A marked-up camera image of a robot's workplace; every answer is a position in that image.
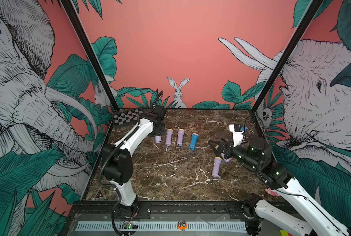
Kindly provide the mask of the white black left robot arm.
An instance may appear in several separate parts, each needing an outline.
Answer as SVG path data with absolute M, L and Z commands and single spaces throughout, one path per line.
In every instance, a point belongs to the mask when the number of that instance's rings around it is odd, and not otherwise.
M 133 218 L 139 213 L 138 197 L 131 183 L 134 171 L 132 156 L 147 136 L 156 137 L 165 133 L 166 113 L 165 107 L 154 105 L 149 113 L 138 117 L 135 126 L 122 139 L 113 145 L 106 145 L 102 150 L 98 186 L 113 187 L 118 195 L 117 205 L 126 218 Z

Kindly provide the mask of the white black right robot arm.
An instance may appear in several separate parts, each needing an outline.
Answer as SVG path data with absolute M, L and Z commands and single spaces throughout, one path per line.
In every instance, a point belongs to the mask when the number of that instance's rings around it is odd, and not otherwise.
M 215 154 L 214 170 L 219 170 L 223 159 L 236 159 L 256 173 L 270 190 L 283 197 L 303 218 L 298 219 L 252 194 L 240 209 L 247 219 L 265 219 L 293 236 L 351 236 L 351 227 L 323 209 L 282 164 L 272 159 L 272 146 L 264 138 L 251 138 L 247 148 L 225 139 L 210 140 L 208 144 Z

